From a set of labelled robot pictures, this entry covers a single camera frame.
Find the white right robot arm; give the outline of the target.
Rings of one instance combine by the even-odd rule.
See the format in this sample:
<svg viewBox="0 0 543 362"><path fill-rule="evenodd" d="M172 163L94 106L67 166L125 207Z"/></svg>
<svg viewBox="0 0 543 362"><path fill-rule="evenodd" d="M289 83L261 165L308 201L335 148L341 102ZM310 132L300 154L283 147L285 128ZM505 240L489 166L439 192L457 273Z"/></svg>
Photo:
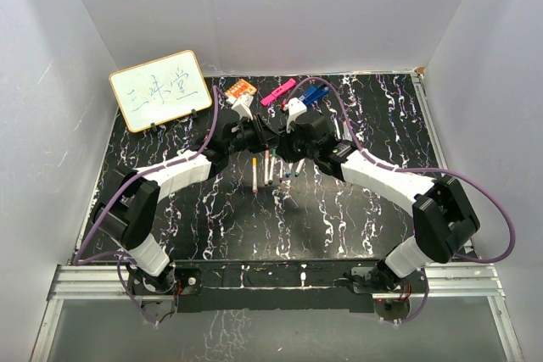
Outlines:
<svg viewBox="0 0 543 362"><path fill-rule="evenodd" d="M480 222L457 178L436 178L392 170L390 164L362 154L349 140L338 139L329 119L302 113L280 130L277 154L285 161L310 159L324 174L365 187L411 215L414 234L395 246L357 285L398 291L415 270L446 264L479 230Z"/></svg>

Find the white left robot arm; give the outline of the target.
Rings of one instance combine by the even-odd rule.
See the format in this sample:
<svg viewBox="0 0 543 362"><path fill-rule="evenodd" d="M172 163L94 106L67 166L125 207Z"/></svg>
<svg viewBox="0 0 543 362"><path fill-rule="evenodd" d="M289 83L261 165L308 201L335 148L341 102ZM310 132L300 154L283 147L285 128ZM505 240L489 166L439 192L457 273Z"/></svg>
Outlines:
<svg viewBox="0 0 543 362"><path fill-rule="evenodd" d="M120 166L92 210L91 219L133 259L157 293L170 291L175 272L170 257L153 234L155 212L161 201L192 184L207 181L223 171L231 155L261 153L279 143L279 134L260 115L241 118L227 110L219 114L213 131L200 137L178 157L155 167Z"/></svg>

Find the thick orange highlighter pen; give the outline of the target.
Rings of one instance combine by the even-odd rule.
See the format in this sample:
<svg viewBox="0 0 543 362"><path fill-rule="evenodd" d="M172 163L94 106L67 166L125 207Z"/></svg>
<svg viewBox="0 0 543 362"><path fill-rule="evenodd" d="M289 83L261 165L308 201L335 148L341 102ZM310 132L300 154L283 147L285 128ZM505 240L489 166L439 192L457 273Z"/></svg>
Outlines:
<svg viewBox="0 0 543 362"><path fill-rule="evenodd" d="M352 140L352 136L350 134L350 130L346 120L343 122L343 138L347 141Z"/></svg>

